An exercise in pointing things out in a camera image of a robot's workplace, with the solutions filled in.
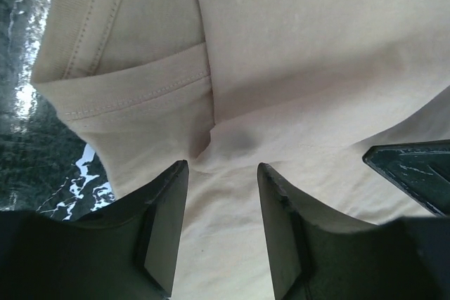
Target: black plastic part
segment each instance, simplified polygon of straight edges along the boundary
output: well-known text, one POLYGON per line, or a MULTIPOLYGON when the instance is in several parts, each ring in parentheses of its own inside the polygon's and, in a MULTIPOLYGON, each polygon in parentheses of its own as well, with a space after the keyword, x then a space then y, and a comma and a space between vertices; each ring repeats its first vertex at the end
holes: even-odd
POLYGON ((276 300, 450 299, 450 219, 375 226, 258 168, 276 300))
POLYGON ((450 141, 375 146, 363 160, 432 213, 450 216, 450 141))
POLYGON ((177 162, 78 221, 0 212, 2 299, 166 299, 172 293, 188 187, 177 162))

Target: seam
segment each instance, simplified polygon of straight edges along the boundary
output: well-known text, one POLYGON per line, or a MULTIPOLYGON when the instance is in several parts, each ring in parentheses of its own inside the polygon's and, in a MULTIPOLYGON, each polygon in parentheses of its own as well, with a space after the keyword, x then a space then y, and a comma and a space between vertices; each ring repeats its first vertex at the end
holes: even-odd
MULTIPOLYGON (((153 100, 155 98, 159 98, 159 97, 161 97, 161 96, 163 96, 165 94, 171 93, 173 91, 177 91, 179 89, 182 89, 182 88, 184 88, 184 87, 186 87, 186 86, 188 86, 190 84, 194 84, 197 81, 200 81, 201 79, 206 78, 208 76, 207 73, 208 72, 206 72, 206 71, 205 72, 201 72, 201 73, 199 73, 197 75, 194 75, 193 77, 189 77, 187 79, 175 82, 174 84, 171 84, 170 86, 163 87, 161 89, 158 89, 157 91, 153 91, 151 93, 147 93, 147 94, 144 94, 142 96, 138 96, 138 97, 133 98, 131 100, 118 101, 117 103, 114 103, 112 105, 107 105, 105 107, 99 107, 99 108, 94 108, 94 109, 90 109, 90 110, 84 110, 84 111, 80 111, 80 112, 66 112, 66 113, 64 113, 64 115, 72 115, 73 116, 73 115, 80 115, 80 114, 92 113, 92 112, 99 112, 100 113, 101 110, 110 109, 110 108, 118 108, 116 110, 110 111, 110 112, 114 112, 114 111, 118 111, 118 110, 121 110, 121 109, 133 107, 135 105, 139 105, 141 103, 148 102, 148 101, 153 100), (180 85, 183 85, 183 86, 181 86, 181 87, 179 87, 179 88, 177 88, 177 89, 175 89, 173 91, 170 91, 170 89, 173 89, 174 87, 180 86, 180 85)), ((74 122, 74 121, 79 121, 81 119, 86 119, 86 118, 90 118, 90 117, 80 117, 80 118, 76 118, 76 117, 70 118, 69 117, 69 119, 66 119, 66 121, 67 122, 74 122)))
POLYGON ((97 66, 98 66, 98 62, 100 61, 101 53, 103 52, 103 49, 105 48, 105 45, 106 45, 106 41, 108 40, 108 37, 110 35, 111 27, 113 25, 112 23, 114 22, 115 15, 117 14, 117 8, 119 7, 120 1, 121 0, 114 0, 114 3, 113 3, 114 6, 110 10, 110 15, 109 15, 109 18, 108 18, 108 22, 107 22, 107 24, 105 26, 105 29, 103 30, 103 34, 102 34, 102 37, 101 37, 101 43, 98 46, 96 55, 94 56, 94 59, 92 60, 91 66, 88 69, 88 76, 93 74, 94 71, 96 70, 97 66))
POLYGON ((79 34, 77 45, 75 46, 75 50, 73 51, 73 54, 71 56, 71 60, 69 62, 69 65, 68 65, 68 67, 67 67, 67 69, 65 71, 65 74, 63 75, 63 79, 67 79, 70 76, 70 74, 71 74, 71 72, 73 70, 73 66, 75 65, 75 61, 77 59, 77 54, 78 54, 78 51, 79 51, 79 47, 81 46, 82 41, 84 40, 84 35, 86 33, 87 23, 88 23, 89 19, 92 16, 92 12, 94 11, 94 3, 95 2, 96 2, 96 0, 91 0, 89 2, 89 10, 87 12, 86 18, 84 19, 84 23, 83 23, 83 26, 82 26, 82 31, 79 34))

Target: beige shirt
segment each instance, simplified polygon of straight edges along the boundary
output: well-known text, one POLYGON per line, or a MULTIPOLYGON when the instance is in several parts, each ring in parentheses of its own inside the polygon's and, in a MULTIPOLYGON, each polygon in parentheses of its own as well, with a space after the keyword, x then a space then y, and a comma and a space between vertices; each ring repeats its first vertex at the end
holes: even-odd
POLYGON ((173 299, 273 299, 256 168, 357 218, 427 215, 371 145, 450 138, 450 0, 53 0, 33 82, 116 196, 191 168, 173 299))

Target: beige fabric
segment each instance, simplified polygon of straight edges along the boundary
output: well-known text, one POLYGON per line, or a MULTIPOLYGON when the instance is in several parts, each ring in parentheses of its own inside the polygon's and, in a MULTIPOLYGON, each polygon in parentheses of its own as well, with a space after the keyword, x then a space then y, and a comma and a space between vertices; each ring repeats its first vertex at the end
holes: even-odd
POLYGON ((450 0, 53 0, 33 82, 118 197, 191 167, 173 299, 272 299, 256 166, 380 223, 361 162, 450 137, 450 0))

